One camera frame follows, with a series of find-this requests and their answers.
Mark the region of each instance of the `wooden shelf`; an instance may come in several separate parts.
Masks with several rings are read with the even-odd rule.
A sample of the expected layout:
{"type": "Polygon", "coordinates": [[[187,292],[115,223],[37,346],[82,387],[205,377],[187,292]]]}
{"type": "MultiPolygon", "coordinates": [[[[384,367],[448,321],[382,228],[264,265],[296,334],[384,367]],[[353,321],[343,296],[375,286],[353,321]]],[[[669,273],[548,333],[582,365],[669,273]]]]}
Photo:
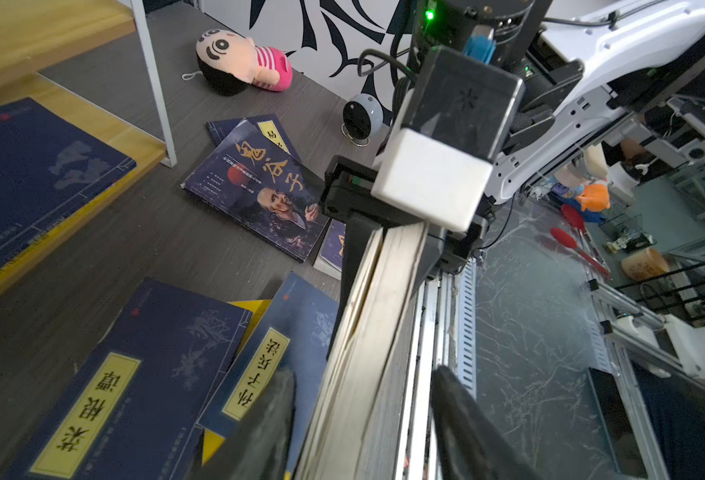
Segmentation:
{"type": "Polygon", "coordinates": [[[117,0],[0,0],[0,85],[135,30],[117,0]]]}
{"type": "Polygon", "coordinates": [[[166,156],[166,145],[76,94],[32,74],[0,88],[0,105],[31,97],[48,110],[136,161],[136,167],[0,269],[0,294],[70,238],[166,156]]]}

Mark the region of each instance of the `black and white patterned wall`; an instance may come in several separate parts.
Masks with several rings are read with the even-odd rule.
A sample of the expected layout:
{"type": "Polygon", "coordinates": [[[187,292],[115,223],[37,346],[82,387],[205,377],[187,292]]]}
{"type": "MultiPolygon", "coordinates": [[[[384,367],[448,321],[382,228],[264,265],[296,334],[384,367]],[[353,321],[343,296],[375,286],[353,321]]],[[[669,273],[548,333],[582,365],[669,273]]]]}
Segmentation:
{"type": "MultiPolygon", "coordinates": [[[[367,78],[357,74],[360,52],[389,53],[409,0],[204,0],[206,14],[258,45],[289,54],[291,65],[338,96],[359,92],[377,97],[389,123],[393,79],[389,67],[367,78]]],[[[407,22],[398,51],[409,47],[407,22]]],[[[378,64],[370,58],[367,67],[378,64]]],[[[406,55],[399,60],[405,63],[406,55]]]]}

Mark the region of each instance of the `marble tabletop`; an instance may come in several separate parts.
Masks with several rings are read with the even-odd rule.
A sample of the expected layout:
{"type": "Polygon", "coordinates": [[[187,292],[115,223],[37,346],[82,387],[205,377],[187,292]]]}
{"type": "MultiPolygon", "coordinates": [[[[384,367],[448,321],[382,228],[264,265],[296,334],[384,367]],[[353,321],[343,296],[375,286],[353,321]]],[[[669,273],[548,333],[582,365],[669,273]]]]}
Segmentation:
{"type": "MultiPolygon", "coordinates": [[[[487,242],[508,212],[497,213],[487,242]]],[[[588,381],[598,361],[586,266],[552,238],[553,226],[571,231],[559,215],[515,200],[478,267],[478,404],[543,479],[624,478],[588,381]]]]}

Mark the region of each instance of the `gray spherical device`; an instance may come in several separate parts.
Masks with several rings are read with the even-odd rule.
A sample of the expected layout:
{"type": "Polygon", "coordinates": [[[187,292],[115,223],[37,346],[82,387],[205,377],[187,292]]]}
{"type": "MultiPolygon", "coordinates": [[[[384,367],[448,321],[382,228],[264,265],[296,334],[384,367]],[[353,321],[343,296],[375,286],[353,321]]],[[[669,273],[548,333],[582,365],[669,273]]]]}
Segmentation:
{"type": "Polygon", "coordinates": [[[342,110],[342,133],[358,147],[366,147],[369,138],[383,126],[382,105],[369,94],[350,98],[342,110]]]}

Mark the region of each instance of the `dark screen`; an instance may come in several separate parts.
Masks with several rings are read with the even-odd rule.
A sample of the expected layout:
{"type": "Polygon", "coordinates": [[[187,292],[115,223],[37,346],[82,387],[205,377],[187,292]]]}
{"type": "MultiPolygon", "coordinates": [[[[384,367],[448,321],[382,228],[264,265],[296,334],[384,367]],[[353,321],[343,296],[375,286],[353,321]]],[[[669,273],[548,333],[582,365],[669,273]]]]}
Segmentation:
{"type": "Polygon", "coordinates": [[[597,399],[609,447],[619,473],[648,478],[617,381],[610,373],[589,369],[590,384],[597,399]]]}

